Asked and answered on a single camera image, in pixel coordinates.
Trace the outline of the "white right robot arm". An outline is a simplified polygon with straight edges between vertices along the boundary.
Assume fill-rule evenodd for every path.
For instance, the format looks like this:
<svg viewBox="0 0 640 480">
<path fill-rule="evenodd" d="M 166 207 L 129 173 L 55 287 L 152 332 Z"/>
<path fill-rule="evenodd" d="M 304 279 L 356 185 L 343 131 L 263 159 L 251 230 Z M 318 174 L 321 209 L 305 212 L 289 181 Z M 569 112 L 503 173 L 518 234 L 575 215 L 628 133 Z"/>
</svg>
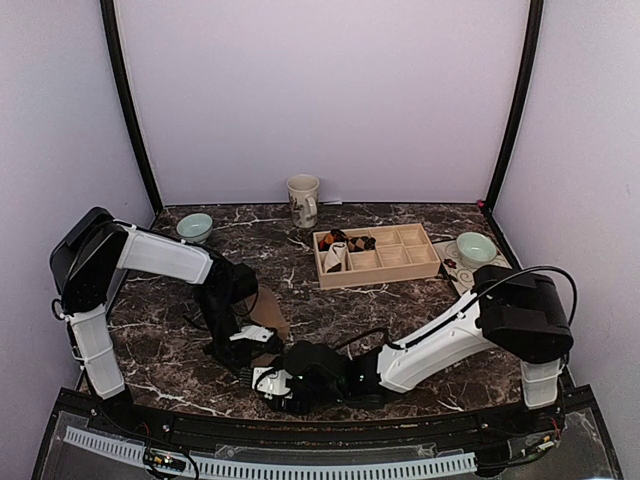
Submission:
<svg viewBox="0 0 640 480">
<path fill-rule="evenodd" d="M 286 412 L 304 412 L 314 401 L 378 409 L 434 374 L 482 351 L 499 347 L 517 357 L 523 402 L 510 413 L 521 434 L 534 432 L 559 395 L 558 377 L 574 345 L 574 311 L 562 306 L 556 266 L 523 270 L 486 265 L 474 285 L 440 316 L 399 340 L 350 358 L 339 348 L 299 342 L 252 386 Z"/>
</svg>

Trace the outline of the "wooden compartment tray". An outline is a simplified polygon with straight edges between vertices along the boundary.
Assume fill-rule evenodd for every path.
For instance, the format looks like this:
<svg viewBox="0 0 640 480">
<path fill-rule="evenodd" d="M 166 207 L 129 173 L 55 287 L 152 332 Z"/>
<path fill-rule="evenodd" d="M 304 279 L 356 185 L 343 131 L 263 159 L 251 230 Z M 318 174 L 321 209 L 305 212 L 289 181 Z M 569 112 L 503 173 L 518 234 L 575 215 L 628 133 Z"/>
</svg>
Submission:
<svg viewBox="0 0 640 480">
<path fill-rule="evenodd" d="M 341 272 L 325 273 L 327 251 L 318 242 L 329 231 L 312 234 L 320 288 L 323 290 L 431 278 L 438 274 L 441 261 L 425 229 L 420 224 L 390 225 L 346 229 L 347 236 L 370 236 L 376 239 L 371 251 L 350 252 Z"/>
</svg>

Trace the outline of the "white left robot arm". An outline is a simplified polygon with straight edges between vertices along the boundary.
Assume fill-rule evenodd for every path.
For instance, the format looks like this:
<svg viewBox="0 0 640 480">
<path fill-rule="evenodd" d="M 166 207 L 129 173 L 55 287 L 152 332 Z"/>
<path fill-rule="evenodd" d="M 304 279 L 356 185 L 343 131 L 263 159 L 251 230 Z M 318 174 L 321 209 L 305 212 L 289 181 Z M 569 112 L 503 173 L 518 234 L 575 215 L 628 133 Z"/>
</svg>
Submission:
<svg viewBox="0 0 640 480">
<path fill-rule="evenodd" d="M 49 267 L 57 298 L 52 311 L 65 322 L 72 353 L 83 367 L 101 417 L 120 436 L 141 427 L 126 389 L 109 331 L 111 303 L 129 272 L 156 275 L 192 286 L 211 336 L 207 355 L 234 374 L 244 374 L 264 355 L 278 355 L 283 338 L 252 319 L 262 296 L 255 271 L 206 245 L 177 240 L 91 208 L 52 251 Z"/>
</svg>

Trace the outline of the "beige ribbed sock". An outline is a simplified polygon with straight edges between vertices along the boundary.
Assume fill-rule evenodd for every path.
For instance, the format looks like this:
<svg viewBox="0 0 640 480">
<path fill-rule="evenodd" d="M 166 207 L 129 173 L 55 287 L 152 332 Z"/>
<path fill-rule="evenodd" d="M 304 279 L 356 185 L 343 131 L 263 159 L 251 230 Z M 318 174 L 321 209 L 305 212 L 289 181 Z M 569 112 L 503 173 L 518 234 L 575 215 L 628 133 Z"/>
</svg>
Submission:
<svg viewBox="0 0 640 480">
<path fill-rule="evenodd" d="M 257 304 L 250 317 L 263 327 L 275 328 L 277 337 L 281 341 L 280 346 L 273 353 L 263 353 L 251 363 L 253 367 L 266 367 L 282 353 L 290 333 L 290 321 L 283 316 L 275 294 L 264 286 L 258 288 Z"/>
</svg>

